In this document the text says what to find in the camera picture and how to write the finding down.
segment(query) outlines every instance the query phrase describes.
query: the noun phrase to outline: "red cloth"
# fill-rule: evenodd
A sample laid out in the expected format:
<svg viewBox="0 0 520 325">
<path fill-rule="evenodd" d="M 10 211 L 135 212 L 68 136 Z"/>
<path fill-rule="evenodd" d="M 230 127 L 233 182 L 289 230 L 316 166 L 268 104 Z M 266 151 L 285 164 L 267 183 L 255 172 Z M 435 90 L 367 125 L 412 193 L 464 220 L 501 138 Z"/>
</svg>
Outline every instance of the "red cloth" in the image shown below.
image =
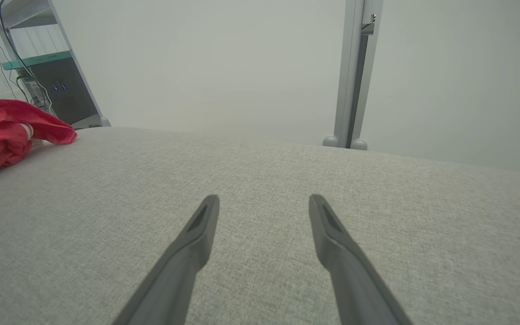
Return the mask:
<svg viewBox="0 0 520 325">
<path fill-rule="evenodd" d="M 0 99 L 0 169 L 25 157 L 31 138 L 70 144 L 77 136 L 74 128 L 29 103 Z"/>
</svg>

